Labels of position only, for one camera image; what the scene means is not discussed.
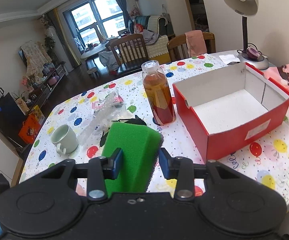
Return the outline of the green sponge block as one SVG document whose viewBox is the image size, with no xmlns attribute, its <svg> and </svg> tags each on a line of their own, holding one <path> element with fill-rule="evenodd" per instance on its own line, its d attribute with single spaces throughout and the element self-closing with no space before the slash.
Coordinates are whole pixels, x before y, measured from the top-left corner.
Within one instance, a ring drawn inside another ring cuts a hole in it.
<svg viewBox="0 0 289 240">
<path fill-rule="evenodd" d="M 115 122 L 109 129 L 102 155 L 123 150 L 123 164 L 115 180 L 105 181 L 108 196 L 115 192 L 145 192 L 151 180 L 162 135 L 148 126 Z"/>
</svg>

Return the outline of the clear bubble wrap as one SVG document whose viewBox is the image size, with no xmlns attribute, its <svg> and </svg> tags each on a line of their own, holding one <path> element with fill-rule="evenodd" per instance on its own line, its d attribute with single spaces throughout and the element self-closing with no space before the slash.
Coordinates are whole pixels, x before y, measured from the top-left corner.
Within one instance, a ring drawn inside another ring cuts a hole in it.
<svg viewBox="0 0 289 240">
<path fill-rule="evenodd" d="M 111 93 L 119 94 L 118 90 L 114 90 Z M 79 144 L 84 146 L 96 129 L 108 128 L 109 122 L 118 118 L 125 110 L 124 104 L 121 108 L 104 106 L 99 111 L 94 111 L 91 121 L 83 128 L 80 135 L 78 135 Z"/>
</svg>

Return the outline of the panda wet wipes pack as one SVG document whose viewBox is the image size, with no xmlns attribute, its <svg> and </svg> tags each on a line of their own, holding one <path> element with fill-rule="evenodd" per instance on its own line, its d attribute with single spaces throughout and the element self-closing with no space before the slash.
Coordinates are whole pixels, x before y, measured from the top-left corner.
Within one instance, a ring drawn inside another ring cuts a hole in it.
<svg viewBox="0 0 289 240">
<path fill-rule="evenodd" d="M 118 93 L 110 93 L 104 99 L 92 103 L 92 109 L 96 112 L 104 106 L 121 108 L 124 105 L 123 98 Z"/>
</svg>

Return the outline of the pale green mug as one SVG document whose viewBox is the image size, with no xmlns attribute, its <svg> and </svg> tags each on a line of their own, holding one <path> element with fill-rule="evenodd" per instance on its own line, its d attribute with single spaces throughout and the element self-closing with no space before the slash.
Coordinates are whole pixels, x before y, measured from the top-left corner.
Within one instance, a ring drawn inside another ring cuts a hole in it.
<svg viewBox="0 0 289 240">
<path fill-rule="evenodd" d="M 74 152 L 79 143 L 76 133 L 68 125 L 59 126 L 51 136 L 51 142 L 60 155 L 66 155 Z"/>
</svg>

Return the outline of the balloon pattern tablecloth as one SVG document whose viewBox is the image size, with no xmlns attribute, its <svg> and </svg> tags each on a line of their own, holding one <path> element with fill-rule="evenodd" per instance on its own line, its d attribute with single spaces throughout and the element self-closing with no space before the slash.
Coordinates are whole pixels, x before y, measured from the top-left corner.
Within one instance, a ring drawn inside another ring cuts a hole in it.
<svg viewBox="0 0 289 240">
<path fill-rule="evenodd" d="M 127 117 L 139 117 L 150 128 L 164 137 L 164 147 L 172 155 L 184 155 L 196 163 L 202 158 L 188 131 L 180 119 L 159 127 L 152 120 L 147 96 L 140 73 L 131 74 L 93 89 L 84 89 L 80 94 L 67 97 L 56 105 L 40 129 L 28 155 L 21 180 L 61 162 L 64 157 L 57 154 L 51 137 L 61 125 L 69 125 L 79 134 L 90 122 L 95 108 L 111 92 L 119 92 L 127 110 Z M 222 159 L 231 168 L 275 189 L 289 208 L 289 110 L 281 126 Z"/>
</svg>

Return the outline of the red cardboard box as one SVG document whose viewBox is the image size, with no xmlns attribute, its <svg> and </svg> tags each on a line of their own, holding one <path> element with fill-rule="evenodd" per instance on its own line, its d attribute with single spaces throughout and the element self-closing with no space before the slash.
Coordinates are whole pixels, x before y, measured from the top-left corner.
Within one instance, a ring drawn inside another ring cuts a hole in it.
<svg viewBox="0 0 289 240">
<path fill-rule="evenodd" d="M 181 80 L 173 91 L 203 161 L 226 157 L 276 129 L 289 107 L 289 90 L 248 63 Z"/>
</svg>

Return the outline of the amber tea drink bottle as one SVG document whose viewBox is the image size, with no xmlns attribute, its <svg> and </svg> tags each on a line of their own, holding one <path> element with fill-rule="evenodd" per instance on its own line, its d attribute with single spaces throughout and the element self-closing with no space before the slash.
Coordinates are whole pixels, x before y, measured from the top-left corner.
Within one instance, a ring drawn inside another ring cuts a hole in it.
<svg viewBox="0 0 289 240">
<path fill-rule="evenodd" d="M 153 118 L 158 125 L 174 122 L 176 119 L 172 96 L 167 78 L 159 62 L 147 61 L 142 64 L 142 83 L 151 107 Z"/>
</svg>

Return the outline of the dark tv cabinet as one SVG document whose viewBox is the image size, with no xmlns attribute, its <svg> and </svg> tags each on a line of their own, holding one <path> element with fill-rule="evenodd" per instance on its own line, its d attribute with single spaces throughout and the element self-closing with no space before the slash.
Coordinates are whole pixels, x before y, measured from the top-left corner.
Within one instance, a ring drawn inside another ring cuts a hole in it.
<svg viewBox="0 0 289 240">
<path fill-rule="evenodd" d="M 31 93 L 29 93 L 29 99 L 31 102 L 27 106 L 29 111 L 27 114 L 37 105 L 42 107 L 48 101 L 49 97 L 53 93 L 54 89 L 57 87 L 59 82 L 66 75 L 66 69 L 63 64 L 59 64 L 52 71 L 49 72 L 48 76 L 40 83 L 36 85 Z"/>
</svg>

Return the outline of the small wooden stool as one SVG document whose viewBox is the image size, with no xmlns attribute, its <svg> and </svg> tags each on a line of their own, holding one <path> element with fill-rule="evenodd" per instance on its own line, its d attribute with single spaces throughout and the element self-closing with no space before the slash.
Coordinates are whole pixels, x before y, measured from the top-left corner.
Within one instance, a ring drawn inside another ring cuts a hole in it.
<svg viewBox="0 0 289 240">
<path fill-rule="evenodd" d="M 94 79 L 97 79 L 100 76 L 100 72 L 97 67 L 88 69 L 87 74 L 90 78 L 94 78 Z"/>
</svg>

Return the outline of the grey bag on floor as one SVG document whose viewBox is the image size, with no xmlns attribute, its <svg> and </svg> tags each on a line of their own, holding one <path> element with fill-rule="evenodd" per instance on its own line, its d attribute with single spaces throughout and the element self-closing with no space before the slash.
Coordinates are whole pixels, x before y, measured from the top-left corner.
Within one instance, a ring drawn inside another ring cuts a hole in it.
<svg viewBox="0 0 289 240">
<path fill-rule="evenodd" d="M 104 65 L 108 71 L 118 70 L 119 65 L 112 51 L 102 51 L 98 56 L 101 64 Z"/>
</svg>

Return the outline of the low round coffee table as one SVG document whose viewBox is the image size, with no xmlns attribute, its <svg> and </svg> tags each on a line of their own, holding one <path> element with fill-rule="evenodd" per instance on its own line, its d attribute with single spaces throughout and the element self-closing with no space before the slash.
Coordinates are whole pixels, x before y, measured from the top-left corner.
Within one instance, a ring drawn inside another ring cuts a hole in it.
<svg viewBox="0 0 289 240">
<path fill-rule="evenodd" d="M 110 50 L 110 45 L 112 43 L 112 40 L 105 41 L 104 43 L 100 43 L 98 46 L 95 46 L 88 51 L 85 51 L 80 59 L 81 61 L 89 61 L 89 60 L 94 60 L 95 58 L 98 57 L 99 53 L 104 52 L 104 51 L 109 51 Z"/>
</svg>

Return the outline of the sofa with cream cover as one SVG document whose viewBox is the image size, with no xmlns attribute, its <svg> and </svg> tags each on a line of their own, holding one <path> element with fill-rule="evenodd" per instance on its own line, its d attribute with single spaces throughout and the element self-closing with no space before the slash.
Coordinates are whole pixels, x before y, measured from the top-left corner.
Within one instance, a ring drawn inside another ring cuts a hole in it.
<svg viewBox="0 0 289 240">
<path fill-rule="evenodd" d="M 144 43 L 151 60 L 157 60 L 160 64 L 171 61 L 167 44 L 175 37 L 171 22 L 164 16 L 136 16 L 128 22 L 131 34 L 143 35 Z"/>
</svg>

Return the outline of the white paper tissue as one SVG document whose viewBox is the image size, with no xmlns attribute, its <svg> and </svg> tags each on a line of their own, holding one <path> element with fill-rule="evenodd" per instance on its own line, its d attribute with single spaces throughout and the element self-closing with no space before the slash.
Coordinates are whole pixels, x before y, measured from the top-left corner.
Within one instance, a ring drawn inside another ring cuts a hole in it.
<svg viewBox="0 0 289 240">
<path fill-rule="evenodd" d="M 240 59 L 234 54 L 219 55 L 219 58 L 227 65 L 237 64 L 241 62 Z"/>
</svg>

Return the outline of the wooden chair by table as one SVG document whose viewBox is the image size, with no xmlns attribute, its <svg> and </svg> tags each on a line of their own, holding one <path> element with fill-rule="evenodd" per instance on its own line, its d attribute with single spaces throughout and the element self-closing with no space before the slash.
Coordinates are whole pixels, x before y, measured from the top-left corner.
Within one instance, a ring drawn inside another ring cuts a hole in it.
<svg viewBox="0 0 289 240">
<path fill-rule="evenodd" d="M 203 32 L 207 53 L 216 52 L 215 36 L 213 33 Z M 172 38 L 167 44 L 171 61 L 186 59 L 189 57 L 185 34 Z"/>
</svg>

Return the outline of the dark wooden dining chair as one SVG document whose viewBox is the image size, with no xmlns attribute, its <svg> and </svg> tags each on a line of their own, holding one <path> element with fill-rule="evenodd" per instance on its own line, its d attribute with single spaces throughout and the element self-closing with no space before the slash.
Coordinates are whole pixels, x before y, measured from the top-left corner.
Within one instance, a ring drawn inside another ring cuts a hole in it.
<svg viewBox="0 0 289 240">
<path fill-rule="evenodd" d="M 118 69 L 115 71 L 116 75 L 140 72 L 142 64 L 149 61 L 142 34 L 118 38 L 111 43 L 110 48 L 118 64 Z"/>
</svg>

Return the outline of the pink towel on chair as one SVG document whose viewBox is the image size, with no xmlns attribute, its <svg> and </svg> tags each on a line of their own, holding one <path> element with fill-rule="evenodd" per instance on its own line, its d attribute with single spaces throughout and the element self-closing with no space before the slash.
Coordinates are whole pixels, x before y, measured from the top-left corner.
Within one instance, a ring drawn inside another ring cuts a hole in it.
<svg viewBox="0 0 289 240">
<path fill-rule="evenodd" d="M 207 53 L 206 44 L 201 30 L 192 30 L 185 33 L 189 57 Z"/>
</svg>

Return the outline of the silver desk lamp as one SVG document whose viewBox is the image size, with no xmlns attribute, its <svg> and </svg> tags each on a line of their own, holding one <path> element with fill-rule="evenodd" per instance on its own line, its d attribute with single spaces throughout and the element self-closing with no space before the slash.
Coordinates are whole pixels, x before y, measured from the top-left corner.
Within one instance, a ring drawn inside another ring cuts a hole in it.
<svg viewBox="0 0 289 240">
<path fill-rule="evenodd" d="M 243 48 L 238 50 L 241 62 L 251 64 L 259 70 L 269 68 L 268 59 L 248 41 L 248 18 L 255 16 L 259 9 L 259 0 L 224 0 L 225 4 L 242 17 Z"/>
</svg>

